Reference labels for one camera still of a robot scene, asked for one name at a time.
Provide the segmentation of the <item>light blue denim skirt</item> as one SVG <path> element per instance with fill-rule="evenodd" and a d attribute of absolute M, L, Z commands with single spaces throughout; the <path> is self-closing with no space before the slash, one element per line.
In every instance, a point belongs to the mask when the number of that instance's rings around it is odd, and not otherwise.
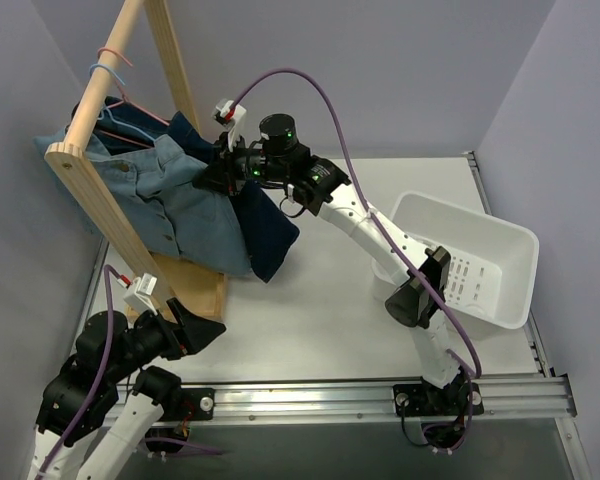
<path fill-rule="evenodd" d="M 149 149 L 115 153 L 112 145 L 92 135 L 86 157 L 147 250 L 227 275 L 250 272 L 230 200 L 194 187 L 206 165 L 172 137 L 157 137 Z"/>

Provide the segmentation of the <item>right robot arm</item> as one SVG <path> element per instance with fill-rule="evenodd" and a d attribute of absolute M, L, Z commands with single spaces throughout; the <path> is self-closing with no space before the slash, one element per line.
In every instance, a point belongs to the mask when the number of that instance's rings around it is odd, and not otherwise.
<path fill-rule="evenodd" d="M 260 137 L 246 143 L 238 110 L 217 113 L 224 131 L 213 144 L 212 160 L 196 186 L 228 196 L 247 182 L 284 189 L 302 211 L 344 232 L 389 275 L 395 288 L 385 300 L 388 314 L 409 328 L 421 362 L 424 400 L 435 412 L 460 400 L 454 382 L 464 367 L 452 355 L 449 333 L 437 312 L 451 313 L 444 300 L 452 256 L 402 231 L 364 200 L 351 171 L 313 154 L 296 134 L 294 119 L 272 114 L 261 121 Z"/>

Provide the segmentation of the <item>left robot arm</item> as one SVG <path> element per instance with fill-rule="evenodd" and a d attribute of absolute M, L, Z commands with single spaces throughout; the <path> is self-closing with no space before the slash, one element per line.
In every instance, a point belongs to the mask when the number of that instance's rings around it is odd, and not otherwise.
<path fill-rule="evenodd" d="M 214 389 L 187 388 L 153 362 L 196 355 L 226 327 L 177 299 L 168 307 L 174 321 L 147 310 L 129 326 L 113 308 L 86 320 L 74 354 L 44 389 L 29 478 L 113 479 L 140 442 L 175 453 L 191 423 L 212 419 Z"/>

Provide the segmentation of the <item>dark blue denim skirt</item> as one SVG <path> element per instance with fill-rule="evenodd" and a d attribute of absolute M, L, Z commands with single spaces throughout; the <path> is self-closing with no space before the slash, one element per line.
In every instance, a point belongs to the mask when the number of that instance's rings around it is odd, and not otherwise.
<path fill-rule="evenodd" d="M 211 143 L 199 135 L 182 113 L 167 120 L 170 125 L 165 127 L 129 105 L 111 109 L 118 101 L 115 97 L 106 98 L 91 134 L 112 145 L 115 153 L 149 149 L 157 137 L 167 134 L 186 154 L 201 160 L 206 167 L 211 162 Z M 227 198 L 241 227 L 251 263 L 249 273 L 263 282 L 270 281 L 298 239 L 298 228 L 254 182 L 246 183 L 237 196 Z"/>

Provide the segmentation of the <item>wooden clothes rack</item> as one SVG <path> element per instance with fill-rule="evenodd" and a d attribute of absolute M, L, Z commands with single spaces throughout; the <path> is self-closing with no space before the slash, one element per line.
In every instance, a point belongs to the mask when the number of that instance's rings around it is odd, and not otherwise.
<path fill-rule="evenodd" d="M 88 140 L 113 82 L 113 72 L 142 11 L 147 15 L 174 105 L 194 127 L 199 126 L 167 3 L 126 1 L 98 56 L 99 66 L 87 83 L 64 140 L 49 146 L 45 161 L 132 272 L 157 277 L 154 299 L 167 318 L 172 315 L 166 301 L 176 298 L 191 312 L 220 321 L 226 304 L 227 277 L 190 262 L 150 254 L 86 157 Z"/>

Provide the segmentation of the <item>white plastic basket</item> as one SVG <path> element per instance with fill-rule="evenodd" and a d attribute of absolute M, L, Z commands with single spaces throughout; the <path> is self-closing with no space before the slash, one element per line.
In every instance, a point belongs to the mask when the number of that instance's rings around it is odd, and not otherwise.
<path fill-rule="evenodd" d="M 444 296 L 470 338 L 525 326 L 539 256 L 531 230 L 413 191 L 398 197 L 390 219 L 415 239 L 450 252 Z"/>

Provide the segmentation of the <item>aluminium mounting rail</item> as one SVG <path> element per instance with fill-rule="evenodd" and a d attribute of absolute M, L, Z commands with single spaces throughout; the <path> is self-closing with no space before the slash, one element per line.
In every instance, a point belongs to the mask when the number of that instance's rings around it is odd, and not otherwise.
<path fill-rule="evenodd" d="M 208 426 L 397 423 L 393 387 L 415 378 L 304 383 L 206 383 Z M 484 412 L 477 421 L 565 418 L 577 414 L 565 377 L 487 376 L 474 382 Z"/>

